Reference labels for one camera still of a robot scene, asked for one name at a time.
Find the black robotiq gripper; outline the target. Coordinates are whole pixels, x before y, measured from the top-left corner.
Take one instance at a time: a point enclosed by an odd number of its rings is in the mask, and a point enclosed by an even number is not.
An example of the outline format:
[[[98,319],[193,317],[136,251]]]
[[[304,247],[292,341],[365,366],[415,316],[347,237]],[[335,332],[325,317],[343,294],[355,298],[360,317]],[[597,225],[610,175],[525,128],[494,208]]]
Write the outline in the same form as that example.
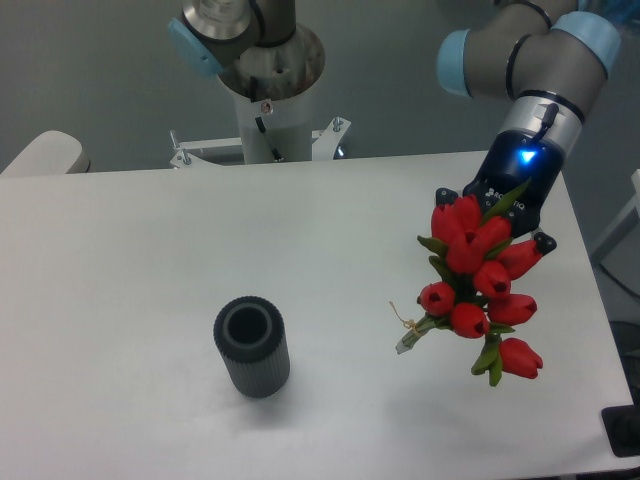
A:
[[[514,213],[512,235],[520,237],[539,227],[542,206],[564,160],[563,151],[546,140],[532,144],[522,132],[504,131],[496,137],[463,194],[475,196],[481,211],[487,212],[504,194],[526,183],[527,189],[511,208]],[[453,205],[459,197],[459,191],[441,187],[435,192],[434,203]],[[556,240],[544,231],[533,232],[531,238],[542,256],[557,248]]]

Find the second grey robot arm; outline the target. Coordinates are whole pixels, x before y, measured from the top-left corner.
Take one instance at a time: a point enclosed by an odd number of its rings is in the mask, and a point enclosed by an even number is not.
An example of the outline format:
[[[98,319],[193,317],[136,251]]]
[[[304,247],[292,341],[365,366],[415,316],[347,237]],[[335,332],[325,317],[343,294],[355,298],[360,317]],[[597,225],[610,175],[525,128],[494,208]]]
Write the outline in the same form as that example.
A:
[[[186,64],[202,76],[221,74],[252,47],[275,48],[296,31],[293,1],[186,1],[167,26]]]

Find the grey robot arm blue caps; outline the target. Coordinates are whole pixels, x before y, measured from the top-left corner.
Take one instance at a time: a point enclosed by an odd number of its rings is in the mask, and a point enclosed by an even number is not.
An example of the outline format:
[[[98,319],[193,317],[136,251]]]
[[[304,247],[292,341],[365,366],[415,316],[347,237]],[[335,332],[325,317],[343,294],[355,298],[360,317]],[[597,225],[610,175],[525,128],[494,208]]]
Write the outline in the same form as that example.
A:
[[[541,231],[541,210],[585,120],[608,80],[621,36],[582,1],[501,1],[479,30],[450,33],[436,72],[446,91],[504,97],[513,105],[466,195],[483,212],[525,185],[506,212],[515,238],[529,234],[547,254],[557,243]]]

